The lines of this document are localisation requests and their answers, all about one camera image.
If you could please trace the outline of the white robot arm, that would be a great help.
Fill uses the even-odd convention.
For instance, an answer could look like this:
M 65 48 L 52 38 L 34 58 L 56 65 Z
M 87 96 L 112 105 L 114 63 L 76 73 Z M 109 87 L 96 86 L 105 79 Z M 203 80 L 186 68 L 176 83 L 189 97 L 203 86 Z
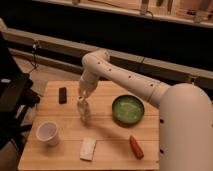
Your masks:
M 106 50 L 83 56 L 79 93 L 90 96 L 104 77 L 159 110 L 160 171 L 213 171 L 213 103 L 190 83 L 168 85 L 109 62 Z

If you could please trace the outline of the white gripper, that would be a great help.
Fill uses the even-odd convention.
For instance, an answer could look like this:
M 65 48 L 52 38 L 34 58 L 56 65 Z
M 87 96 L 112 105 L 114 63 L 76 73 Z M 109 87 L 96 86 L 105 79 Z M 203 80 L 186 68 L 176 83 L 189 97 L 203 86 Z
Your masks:
M 86 80 L 81 77 L 79 80 L 78 93 L 81 97 L 88 98 L 97 88 L 97 82 Z

